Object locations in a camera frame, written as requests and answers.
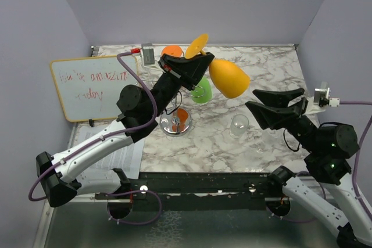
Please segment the orange wine glass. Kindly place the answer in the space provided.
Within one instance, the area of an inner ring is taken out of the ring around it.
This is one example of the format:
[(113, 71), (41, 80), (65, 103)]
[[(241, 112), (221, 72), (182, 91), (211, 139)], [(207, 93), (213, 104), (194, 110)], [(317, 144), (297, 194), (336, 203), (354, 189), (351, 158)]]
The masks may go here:
[[(190, 59), (198, 54), (205, 54), (203, 48), (209, 36), (202, 34), (194, 39), (185, 52)], [(209, 75), (215, 87), (228, 99), (241, 96), (249, 87), (251, 79), (236, 64), (225, 59), (214, 58), (209, 65)]]
[(169, 55), (173, 57), (183, 57), (184, 52), (179, 45), (168, 45), (162, 49), (161, 56)]

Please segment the green wine glass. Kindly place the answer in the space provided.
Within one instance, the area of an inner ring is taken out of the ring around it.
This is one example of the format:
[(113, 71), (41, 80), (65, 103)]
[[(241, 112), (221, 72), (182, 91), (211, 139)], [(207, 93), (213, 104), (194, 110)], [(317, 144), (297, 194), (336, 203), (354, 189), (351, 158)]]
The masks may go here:
[(212, 87), (209, 80), (203, 77), (195, 89), (191, 91), (190, 96), (195, 103), (208, 103), (212, 99)]

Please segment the clear wine glass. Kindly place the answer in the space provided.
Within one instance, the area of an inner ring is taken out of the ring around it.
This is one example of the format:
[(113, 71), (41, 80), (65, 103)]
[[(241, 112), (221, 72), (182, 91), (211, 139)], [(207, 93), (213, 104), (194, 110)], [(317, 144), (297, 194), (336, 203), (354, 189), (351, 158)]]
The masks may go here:
[(274, 149), (279, 149), (282, 144), (282, 136), (280, 130), (264, 130), (257, 144), (259, 153), (272, 152)]

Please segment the orange wine glass front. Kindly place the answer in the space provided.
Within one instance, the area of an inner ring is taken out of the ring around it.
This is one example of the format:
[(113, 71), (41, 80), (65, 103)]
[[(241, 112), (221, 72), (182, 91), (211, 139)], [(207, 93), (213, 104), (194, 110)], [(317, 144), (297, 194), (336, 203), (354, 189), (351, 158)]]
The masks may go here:
[[(209, 36), (202, 34), (194, 39), (185, 52), (190, 59), (198, 54), (205, 54), (203, 48)], [(228, 99), (241, 96), (249, 87), (251, 79), (236, 64), (225, 59), (214, 58), (209, 65), (209, 75), (215, 87)]]

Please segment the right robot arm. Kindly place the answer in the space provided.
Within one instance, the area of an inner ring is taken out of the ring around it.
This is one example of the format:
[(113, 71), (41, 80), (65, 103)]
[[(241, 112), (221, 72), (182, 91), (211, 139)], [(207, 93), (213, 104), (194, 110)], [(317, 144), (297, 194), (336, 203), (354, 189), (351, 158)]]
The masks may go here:
[(308, 151), (304, 161), (309, 174), (328, 190), (337, 206), (310, 190), (284, 166), (269, 174), (267, 190), (273, 196), (284, 194), (309, 210), (336, 237), (339, 247), (371, 247), (371, 206), (363, 199), (347, 162), (358, 156), (362, 140), (351, 125), (332, 122), (315, 126), (308, 118), (341, 105), (340, 99), (330, 96), (327, 83), (315, 89), (311, 98), (304, 97), (304, 92), (303, 88), (255, 89), (258, 101), (245, 105), (261, 129), (285, 129)]

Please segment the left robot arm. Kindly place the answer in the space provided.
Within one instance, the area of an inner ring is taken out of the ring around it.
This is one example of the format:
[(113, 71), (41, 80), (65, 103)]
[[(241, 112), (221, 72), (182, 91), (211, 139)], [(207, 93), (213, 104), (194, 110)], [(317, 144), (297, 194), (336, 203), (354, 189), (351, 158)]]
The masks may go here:
[(156, 118), (165, 111), (181, 88), (192, 91), (214, 59), (210, 52), (192, 58), (162, 55), (163, 73), (149, 89), (135, 76), (138, 85), (125, 86), (119, 95), (120, 115), (102, 131), (60, 153), (42, 152), (36, 157), (38, 178), (44, 199), (51, 207), (62, 206), (78, 195), (104, 193), (123, 198), (129, 180), (123, 170), (92, 170), (90, 167), (111, 153), (147, 137), (158, 125)]

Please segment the chrome wine glass rack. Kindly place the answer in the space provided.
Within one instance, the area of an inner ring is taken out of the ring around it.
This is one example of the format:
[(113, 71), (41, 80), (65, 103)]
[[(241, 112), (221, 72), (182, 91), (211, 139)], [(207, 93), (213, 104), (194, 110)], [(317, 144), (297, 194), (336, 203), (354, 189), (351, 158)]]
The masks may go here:
[(182, 100), (177, 99), (184, 87), (162, 71), (151, 89), (158, 108), (159, 126), (168, 136), (182, 136), (192, 126), (190, 113), (181, 108)]

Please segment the yellow framed whiteboard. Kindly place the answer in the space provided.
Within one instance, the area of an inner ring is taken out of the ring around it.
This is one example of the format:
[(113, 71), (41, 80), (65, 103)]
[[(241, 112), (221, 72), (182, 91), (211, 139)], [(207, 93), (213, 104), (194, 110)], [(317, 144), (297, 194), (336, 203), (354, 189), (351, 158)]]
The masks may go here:
[(54, 60), (50, 69), (65, 118), (72, 123), (115, 118), (121, 90), (137, 83), (115, 56)]

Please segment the printed paper sheet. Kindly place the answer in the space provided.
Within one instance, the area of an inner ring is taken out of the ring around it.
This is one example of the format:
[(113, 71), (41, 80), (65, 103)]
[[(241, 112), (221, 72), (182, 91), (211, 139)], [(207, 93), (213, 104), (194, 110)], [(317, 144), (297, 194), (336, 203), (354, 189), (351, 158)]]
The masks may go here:
[[(81, 126), (77, 129), (74, 138), (74, 145), (78, 145), (98, 132), (101, 132), (105, 126), (99, 125), (95, 127)], [(89, 170), (109, 171), (114, 168), (119, 168), (124, 171), (129, 179), (138, 179), (140, 174), (140, 166), (142, 161), (142, 153), (144, 149), (145, 139), (138, 141), (128, 147), (119, 149), (103, 159), (97, 161)]]

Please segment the black base frame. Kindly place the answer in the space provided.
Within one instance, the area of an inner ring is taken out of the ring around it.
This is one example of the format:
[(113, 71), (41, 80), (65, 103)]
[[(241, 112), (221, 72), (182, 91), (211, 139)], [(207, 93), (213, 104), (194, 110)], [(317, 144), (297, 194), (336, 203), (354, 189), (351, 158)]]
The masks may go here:
[(96, 200), (131, 205), (135, 211), (265, 210), (279, 201), (282, 186), (268, 172), (142, 172), (119, 196), (98, 193)]

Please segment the aluminium rail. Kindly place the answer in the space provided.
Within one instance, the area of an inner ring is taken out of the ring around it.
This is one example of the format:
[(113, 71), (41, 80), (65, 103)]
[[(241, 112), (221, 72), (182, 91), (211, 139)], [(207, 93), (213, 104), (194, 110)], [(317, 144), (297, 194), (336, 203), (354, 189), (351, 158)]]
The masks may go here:
[(78, 195), (71, 199), (68, 203), (132, 203), (133, 201), (128, 198), (123, 198), (122, 196), (110, 196), (102, 193), (97, 194), (86, 194)]

